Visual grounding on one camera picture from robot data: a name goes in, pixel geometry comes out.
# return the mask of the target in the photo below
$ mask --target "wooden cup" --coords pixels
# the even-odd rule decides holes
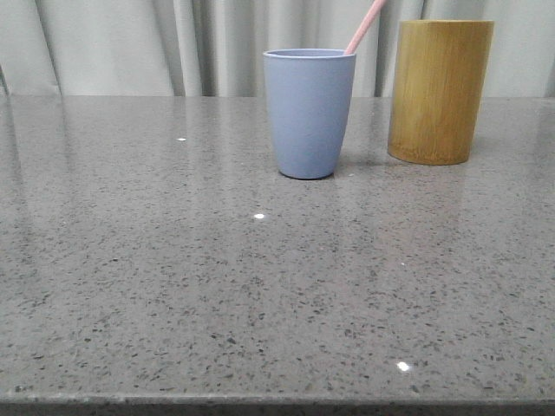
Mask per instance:
[[[492,34],[491,21],[401,22],[391,156],[423,165],[468,160]]]

